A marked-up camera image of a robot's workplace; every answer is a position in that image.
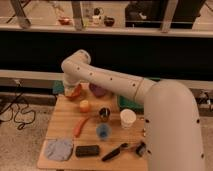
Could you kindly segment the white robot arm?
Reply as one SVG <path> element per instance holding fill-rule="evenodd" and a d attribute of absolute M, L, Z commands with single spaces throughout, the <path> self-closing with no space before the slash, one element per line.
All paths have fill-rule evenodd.
<path fill-rule="evenodd" d="M 63 82 L 85 80 L 144 106 L 148 171 L 205 171 L 194 95 L 174 80 L 150 79 L 94 67 L 85 50 L 63 60 Z"/>

